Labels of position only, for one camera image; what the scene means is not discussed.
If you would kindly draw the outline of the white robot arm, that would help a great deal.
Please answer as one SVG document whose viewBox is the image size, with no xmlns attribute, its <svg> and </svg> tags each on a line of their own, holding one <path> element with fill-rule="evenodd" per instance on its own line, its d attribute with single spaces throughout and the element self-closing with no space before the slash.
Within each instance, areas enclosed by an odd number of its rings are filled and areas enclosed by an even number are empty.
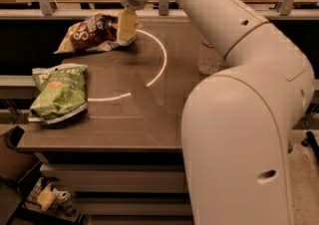
<svg viewBox="0 0 319 225">
<path fill-rule="evenodd" d="M 120 0 L 139 10 L 148 0 Z M 175 0 L 228 67 L 181 118 L 195 225 L 294 225 L 288 135 L 314 93 L 307 57 L 240 0 Z"/>
</svg>

